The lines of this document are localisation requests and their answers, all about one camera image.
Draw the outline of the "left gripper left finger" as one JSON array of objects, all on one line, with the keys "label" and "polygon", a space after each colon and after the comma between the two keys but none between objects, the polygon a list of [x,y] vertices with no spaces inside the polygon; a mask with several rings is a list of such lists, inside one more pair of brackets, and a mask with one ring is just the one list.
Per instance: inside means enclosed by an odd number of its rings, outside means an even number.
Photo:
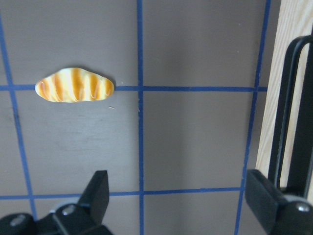
[{"label": "left gripper left finger", "polygon": [[40,220],[28,213],[9,214],[0,219],[2,235],[111,235],[102,224],[109,204],[106,170],[96,171],[77,203],[60,206]]}]

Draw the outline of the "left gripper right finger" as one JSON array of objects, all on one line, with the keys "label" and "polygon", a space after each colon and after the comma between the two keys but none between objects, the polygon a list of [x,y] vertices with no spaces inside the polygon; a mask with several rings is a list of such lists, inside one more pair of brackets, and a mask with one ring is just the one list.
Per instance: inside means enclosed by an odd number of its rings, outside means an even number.
[{"label": "left gripper right finger", "polygon": [[266,234],[313,233],[313,205],[303,197],[283,194],[257,169],[246,173],[245,199]]}]

